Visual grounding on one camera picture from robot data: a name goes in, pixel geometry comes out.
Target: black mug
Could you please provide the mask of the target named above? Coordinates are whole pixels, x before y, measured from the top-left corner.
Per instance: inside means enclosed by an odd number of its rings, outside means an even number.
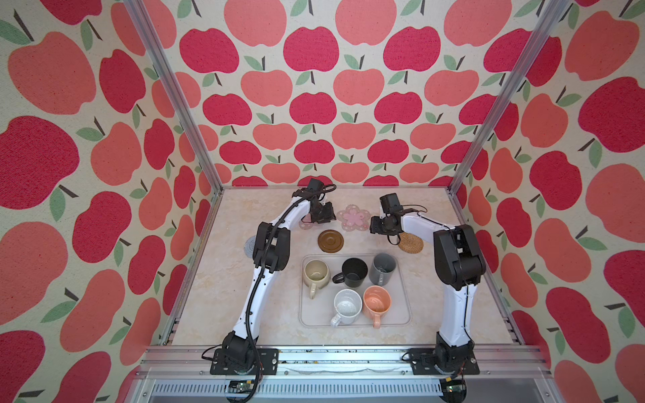
[[[336,284],[344,282],[347,287],[356,288],[361,286],[367,277],[367,264],[357,257],[351,257],[342,264],[342,273],[332,277]]]

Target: wall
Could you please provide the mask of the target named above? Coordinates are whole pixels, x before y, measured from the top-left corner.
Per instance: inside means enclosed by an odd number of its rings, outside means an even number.
[[[120,402],[212,193],[124,4],[3,1],[0,19],[0,402]]]
[[[538,19],[524,0],[164,3],[228,186],[448,184]]]
[[[466,178],[466,216],[566,400],[645,402],[645,3],[578,3],[545,46],[555,75],[515,94],[519,127]]]

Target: gray mug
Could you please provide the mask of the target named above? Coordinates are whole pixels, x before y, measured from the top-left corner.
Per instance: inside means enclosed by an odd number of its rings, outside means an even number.
[[[379,253],[374,257],[370,267],[370,281],[375,286],[383,287],[390,281],[394,269],[397,268],[397,261],[387,253]]]

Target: tray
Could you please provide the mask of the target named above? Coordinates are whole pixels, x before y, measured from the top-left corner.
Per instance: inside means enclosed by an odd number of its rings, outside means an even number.
[[[301,273],[304,266],[312,260],[321,260],[327,264],[330,270],[330,276],[340,273],[342,264],[350,257],[357,257],[367,263],[368,268],[372,265],[372,260],[377,253],[370,253],[366,255],[307,255],[303,259]],[[403,285],[403,274],[399,262],[397,261],[397,269],[392,275],[390,281],[385,285],[390,296],[392,296],[392,306],[390,310],[381,318],[381,327],[383,326],[403,326],[410,323],[412,314],[410,311],[410,303],[408,302],[408,294]],[[309,298],[309,287],[304,285],[302,280],[300,292],[300,323],[308,328],[321,328],[331,327],[330,320],[336,314],[333,307],[333,298],[338,291],[347,287],[344,283],[334,284],[331,279],[323,289],[316,291],[314,299]],[[362,298],[363,293],[368,287],[373,286],[370,277],[367,276],[360,287],[351,288],[356,291]],[[341,324],[340,326],[372,326],[372,320],[363,315],[362,313],[352,324]]]

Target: white mug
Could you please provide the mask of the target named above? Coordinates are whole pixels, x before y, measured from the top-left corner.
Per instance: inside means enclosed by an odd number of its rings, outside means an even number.
[[[313,299],[316,290],[329,284],[329,268],[322,260],[312,260],[303,269],[303,282],[309,287],[309,298]]]
[[[336,309],[336,316],[330,322],[333,327],[341,323],[353,323],[361,314],[361,296],[354,290],[345,289],[338,291],[338,294],[333,298],[333,306]]]

